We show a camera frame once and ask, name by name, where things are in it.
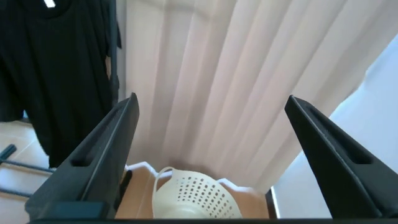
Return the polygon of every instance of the hanging garment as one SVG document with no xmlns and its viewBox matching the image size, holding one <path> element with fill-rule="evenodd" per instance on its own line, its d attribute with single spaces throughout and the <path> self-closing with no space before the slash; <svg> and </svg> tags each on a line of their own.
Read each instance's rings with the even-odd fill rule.
<svg viewBox="0 0 398 224">
<path fill-rule="evenodd" d="M 0 121 L 26 110 L 57 167 L 111 109 L 108 1 L 2 1 Z"/>
</svg>

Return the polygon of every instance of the wall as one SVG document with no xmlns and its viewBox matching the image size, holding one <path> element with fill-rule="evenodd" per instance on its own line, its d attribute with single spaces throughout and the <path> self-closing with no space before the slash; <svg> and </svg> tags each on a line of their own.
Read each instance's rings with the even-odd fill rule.
<svg viewBox="0 0 398 224">
<path fill-rule="evenodd" d="M 363 84 L 331 120 L 398 172 L 398 37 L 368 69 Z M 281 218 L 330 218 L 308 161 L 301 152 L 274 186 Z"/>
</svg>

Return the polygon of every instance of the curtain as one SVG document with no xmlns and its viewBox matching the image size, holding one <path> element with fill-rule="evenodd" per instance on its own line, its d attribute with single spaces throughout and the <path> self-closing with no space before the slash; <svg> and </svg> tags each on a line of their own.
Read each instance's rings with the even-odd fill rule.
<svg viewBox="0 0 398 224">
<path fill-rule="evenodd" d="M 123 10 L 122 85 L 141 113 L 128 163 L 261 192 L 301 150 L 288 96 L 331 114 L 398 31 L 395 0 L 131 0 Z"/>
</svg>

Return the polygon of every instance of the white laundry basket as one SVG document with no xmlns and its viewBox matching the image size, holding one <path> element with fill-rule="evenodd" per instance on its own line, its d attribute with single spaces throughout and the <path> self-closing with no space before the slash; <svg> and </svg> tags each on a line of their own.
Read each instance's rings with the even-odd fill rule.
<svg viewBox="0 0 398 224">
<path fill-rule="evenodd" d="M 156 191 L 157 181 L 167 170 L 172 178 Z M 154 218 L 242 218 L 232 195 L 205 174 L 162 169 L 155 179 L 152 194 Z"/>
</svg>

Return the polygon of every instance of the floor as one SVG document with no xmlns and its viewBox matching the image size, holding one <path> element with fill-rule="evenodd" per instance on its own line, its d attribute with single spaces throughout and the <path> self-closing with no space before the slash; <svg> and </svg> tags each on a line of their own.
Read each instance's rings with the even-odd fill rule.
<svg viewBox="0 0 398 224">
<path fill-rule="evenodd" d="M 15 144 L 17 151 L 10 160 L 48 167 L 48 157 L 44 154 L 32 126 L 22 122 L 0 123 L 0 150 Z M 120 204 L 116 218 L 152 218 L 152 189 L 155 170 L 146 162 L 134 164 L 132 179 Z M 48 178 L 49 174 L 32 172 L 27 169 L 0 165 L 0 187 L 33 193 Z M 169 177 L 159 181 L 159 187 Z M 263 194 L 252 189 L 234 186 L 228 180 L 219 180 L 239 205 L 244 218 L 268 218 L 267 205 Z M 27 223 L 29 217 L 24 210 L 26 198 L 0 194 L 0 217 L 2 224 Z"/>
</svg>

